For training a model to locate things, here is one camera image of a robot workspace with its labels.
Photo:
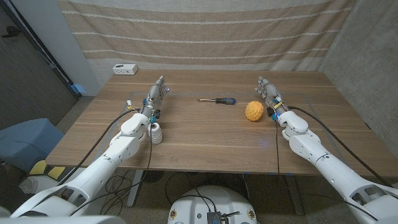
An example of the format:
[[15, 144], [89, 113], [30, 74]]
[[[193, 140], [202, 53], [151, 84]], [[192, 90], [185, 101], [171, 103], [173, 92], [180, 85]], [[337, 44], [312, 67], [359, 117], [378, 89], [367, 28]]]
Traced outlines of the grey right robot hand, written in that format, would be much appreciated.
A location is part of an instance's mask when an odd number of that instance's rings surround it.
[[282, 113], [288, 111], [280, 92], [264, 77], [259, 76], [258, 87], [255, 91], [264, 99], [270, 117], [277, 119]]

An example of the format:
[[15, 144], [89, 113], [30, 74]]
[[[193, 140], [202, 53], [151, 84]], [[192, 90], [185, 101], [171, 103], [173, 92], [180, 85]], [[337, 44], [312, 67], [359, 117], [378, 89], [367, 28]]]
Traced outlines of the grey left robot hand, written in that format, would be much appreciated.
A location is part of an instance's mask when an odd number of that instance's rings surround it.
[[156, 110], [159, 110], [164, 96], [169, 91], [170, 89], [165, 84], [164, 76], [161, 76], [150, 88], [141, 113], [150, 117]]

